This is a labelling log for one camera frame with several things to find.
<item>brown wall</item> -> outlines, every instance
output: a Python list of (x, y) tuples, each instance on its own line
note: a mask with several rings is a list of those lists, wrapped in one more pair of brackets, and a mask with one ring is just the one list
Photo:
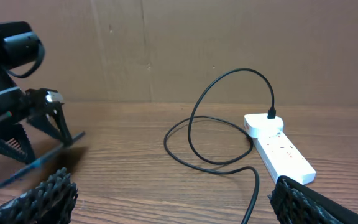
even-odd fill
[[(69, 100), (196, 101), (250, 67), (281, 104), (358, 105), (356, 0), (0, 0), (47, 49), (22, 88)], [(268, 103), (262, 80), (223, 79), (208, 101)]]

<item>wooden table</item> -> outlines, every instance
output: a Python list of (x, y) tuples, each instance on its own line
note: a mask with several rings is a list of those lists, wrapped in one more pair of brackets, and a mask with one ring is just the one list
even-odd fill
[[(189, 117), (192, 108), (192, 103), (67, 103), (72, 133), (85, 130), (87, 135), (47, 167), (0, 190), (0, 204), (66, 166), (80, 193), (72, 223), (240, 223), (254, 187), (251, 171), (230, 176), (198, 172), (174, 161), (163, 148), (167, 130)], [(267, 109), (204, 104), (198, 114), (241, 126), (244, 114)], [(277, 114), (286, 135), (317, 171), (308, 187), (358, 213), (358, 107), (278, 106)], [(191, 152), (186, 130), (170, 138), (172, 151), (192, 164), (214, 167)], [(38, 155), (56, 144), (33, 128), (27, 132)], [(215, 161), (236, 157), (249, 147), (239, 131), (211, 121), (194, 124), (193, 142)], [(274, 184), (255, 149), (221, 170), (242, 166), (254, 166), (260, 175), (250, 223), (278, 223), (267, 198)], [(0, 156), (0, 180), (20, 167)]]

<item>wood grain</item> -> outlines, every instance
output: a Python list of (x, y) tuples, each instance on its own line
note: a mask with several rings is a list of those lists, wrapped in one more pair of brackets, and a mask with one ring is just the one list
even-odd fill
[[(17, 80), (23, 89), (73, 101), (194, 102), (220, 74), (250, 67), (279, 103), (358, 105), (355, 0), (0, 0), (0, 22), (17, 20), (47, 51), (37, 73)], [(205, 100), (267, 103), (264, 90), (240, 73)]]
[[(0, 204), (66, 166), (80, 193), (73, 223), (239, 223), (252, 195), (253, 173), (201, 173), (177, 163), (163, 148), (166, 131), (187, 118), (192, 108), (186, 103), (66, 104), (72, 133), (85, 130), (87, 135), (63, 158), (0, 190)], [(197, 113), (242, 125), (244, 114), (266, 109), (213, 103), (201, 105)], [(308, 187), (358, 213), (358, 107), (279, 106), (277, 113), (285, 121), (287, 136), (317, 171)], [(26, 128), (38, 155), (56, 144)], [(240, 132), (205, 120), (194, 124), (193, 140), (200, 153), (217, 161), (238, 156), (249, 147)], [(186, 127), (171, 136), (168, 146), (192, 164), (214, 167), (191, 152)], [(274, 184), (255, 149), (221, 170), (241, 166), (254, 166), (260, 175), (250, 223), (277, 223), (267, 198)], [(0, 180), (20, 167), (0, 156)]]

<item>white power strip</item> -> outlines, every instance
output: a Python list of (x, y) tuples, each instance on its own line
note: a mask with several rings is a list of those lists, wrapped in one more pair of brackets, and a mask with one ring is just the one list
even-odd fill
[(301, 184), (314, 181), (316, 171), (282, 132), (281, 118), (267, 121), (266, 114), (248, 114), (244, 126), (253, 134), (251, 137), (257, 137), (253, 138), (254, 144), (275, 183), (281, 175)]

